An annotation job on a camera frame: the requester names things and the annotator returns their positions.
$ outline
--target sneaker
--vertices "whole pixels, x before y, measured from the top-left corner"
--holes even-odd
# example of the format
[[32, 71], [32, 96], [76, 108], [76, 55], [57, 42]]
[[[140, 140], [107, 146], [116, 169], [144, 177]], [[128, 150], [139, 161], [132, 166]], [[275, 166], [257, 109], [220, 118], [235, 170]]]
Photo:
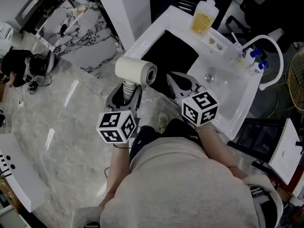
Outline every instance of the sneaker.
[[163, 134], [168, 126], [168, 116], [165, 112], [160, 112], [158, 114], [158, 128], [159, 132]]

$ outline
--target small bottle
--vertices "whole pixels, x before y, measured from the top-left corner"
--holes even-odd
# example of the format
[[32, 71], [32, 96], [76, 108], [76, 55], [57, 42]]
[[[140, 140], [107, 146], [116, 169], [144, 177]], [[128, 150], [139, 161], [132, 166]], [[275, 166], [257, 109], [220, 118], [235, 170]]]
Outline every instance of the small bottle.
[[195, 9], [191, 31], [200, 37], [204, 37], [218, 13], [214, 0], [200, 1]]
[[268, 67], [267, 61], [263, 61], [262, 63], [255, 62], [249, 67], [249, 74], [256, 75], [264, 72], [264, 68]]
[[247, 68], [255, 62], [257, 55], [261, 55], [259, 48], [256, 48], [255, 50], [248, 48], [240, 57], [237, 58], [236, 67], [239, 69]]

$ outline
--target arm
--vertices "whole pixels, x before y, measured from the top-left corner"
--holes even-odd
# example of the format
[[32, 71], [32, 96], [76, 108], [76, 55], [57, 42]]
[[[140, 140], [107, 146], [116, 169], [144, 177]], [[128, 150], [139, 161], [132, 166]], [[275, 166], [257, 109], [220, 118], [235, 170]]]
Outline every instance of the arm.
[[225, 165], [237, 178], [243, 179], [247, 177], [247, 174], [236, 166], [233, 155], [219, 138], [217, 132], [211, 127], [211, 123], [198, 127], [198, 134], [210, 159]]
[[12, 85], [13, 85], [13, 83], [15, 82], [15, 79], [16, 79], [16, 75], [13, 73], [13, 72], [11, 72], [10, 74], [9, 74], [9, 86], [10, 87], [12, 87]]
[[108, 182], [106, 184], [106, 196], [99, 205], [101, 207], [104, 207], [106, 203], [115, 196], [120, 183], [130, 173], [129, 143], [116, 146], [125, 149], [115, 148], [113, 146]]

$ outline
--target person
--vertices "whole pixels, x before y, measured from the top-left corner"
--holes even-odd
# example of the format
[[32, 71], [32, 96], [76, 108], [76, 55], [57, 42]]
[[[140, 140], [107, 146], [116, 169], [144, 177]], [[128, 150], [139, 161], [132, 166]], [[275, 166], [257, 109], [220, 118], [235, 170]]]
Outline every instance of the person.
[[[102, 228], [274, 228], [283, 213], [268, 177], [241, 171], [211, 123], [195, 130], [165, 113], [159, 132], [141, 127], [130, 152], [114, 144], [98, 208]], [[80, 214], [94, 221], [92, 210]]]
[[23, 80], [26, 65], [25, 59], [32, 55], [28, 50], [11, 50], [0, 62], [2, 83], [8, 83], [9, 87], [20, 87], [26, 83]]

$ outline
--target sink basin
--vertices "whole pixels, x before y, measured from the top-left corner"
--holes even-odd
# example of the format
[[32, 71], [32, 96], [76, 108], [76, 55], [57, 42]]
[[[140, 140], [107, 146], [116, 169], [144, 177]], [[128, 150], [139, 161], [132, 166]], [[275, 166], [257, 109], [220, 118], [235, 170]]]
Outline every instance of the sink basin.
[[141, 59], [165, 30], [190, 45], [199, 57], [187, 74], [216, 95], [219, 109], [212, 123], [232, 140], [249, 112], [262, 74], [251, 76], [236, 69], [231, 60], [231, 55], [236, 55], [234, 45], [213, 28], [204, 38], [192, 34], [189, 30], [191, 21], [190, 14], [170, 6], [124, 56]]
[[76, 0], [77, 8], [81, 11], [75, 12], [76, 9], [74, 9], [68, 1], [64, 1], [45, 21], [36, 36], [51, 51], [54, 51], [60, 41], [60, 29], [62, 25], [67, 25], [67, 29], [65, 31], [65, 33], [67, 33], [85, 12], [83, 8], [86, 7], [86, 3], [87, 2], [85, 0]]

